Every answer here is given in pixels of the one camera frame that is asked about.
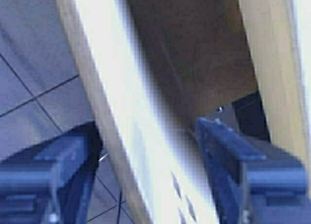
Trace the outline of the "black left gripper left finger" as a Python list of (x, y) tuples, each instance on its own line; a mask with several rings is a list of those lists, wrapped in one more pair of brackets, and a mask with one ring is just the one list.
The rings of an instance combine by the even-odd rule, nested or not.
[(86, 223), (101, 150), (91, 121), (3, 160), (1, 223)]

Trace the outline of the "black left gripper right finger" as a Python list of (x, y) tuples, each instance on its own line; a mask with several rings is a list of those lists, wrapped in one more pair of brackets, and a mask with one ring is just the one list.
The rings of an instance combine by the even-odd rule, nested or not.
[(307, 171), (297, 157), (219, 120), (198, 118), (195, 136), (220, 223), (310, 223)]

